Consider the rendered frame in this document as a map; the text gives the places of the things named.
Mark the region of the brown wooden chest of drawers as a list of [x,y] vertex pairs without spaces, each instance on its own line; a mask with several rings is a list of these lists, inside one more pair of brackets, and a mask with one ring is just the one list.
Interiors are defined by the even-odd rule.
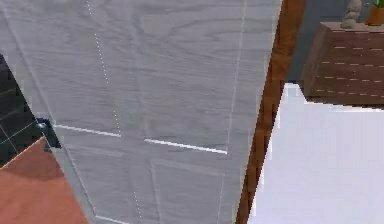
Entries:
[[299,86],[310,102],[384,109],[384,25],[321,22]]

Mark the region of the house plant in orange pot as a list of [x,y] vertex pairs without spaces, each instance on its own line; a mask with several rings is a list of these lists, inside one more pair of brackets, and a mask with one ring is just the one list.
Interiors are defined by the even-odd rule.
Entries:
[[384,22],[384,0],[372,0],[370,5],[365,24],[368,26],[381,26]]

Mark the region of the grey panelled room door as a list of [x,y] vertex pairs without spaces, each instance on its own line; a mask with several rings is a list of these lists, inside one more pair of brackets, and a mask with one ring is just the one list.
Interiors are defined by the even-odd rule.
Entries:
[[235,224],[282,0],[0,0],[90,224]]

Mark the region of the grey stone statuette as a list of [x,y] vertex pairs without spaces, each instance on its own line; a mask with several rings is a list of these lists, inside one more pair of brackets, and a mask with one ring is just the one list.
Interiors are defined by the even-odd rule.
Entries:
[[343,29],[353,29],[357,23],[362,9],[362,0],[349,0],[345,15],[340,27]]

